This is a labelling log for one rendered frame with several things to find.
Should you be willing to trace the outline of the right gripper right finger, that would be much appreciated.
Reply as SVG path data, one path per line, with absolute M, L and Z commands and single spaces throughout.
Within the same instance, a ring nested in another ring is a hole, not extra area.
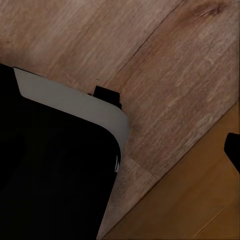
M 227 135 L 224 151 L 240 173 L 240 135 L 229 133 Z

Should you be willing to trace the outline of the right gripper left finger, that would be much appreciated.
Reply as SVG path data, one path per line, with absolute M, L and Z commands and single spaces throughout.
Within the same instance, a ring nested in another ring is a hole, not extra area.
M 22 133 L 0 138 L 0 194 L 26 152 Z

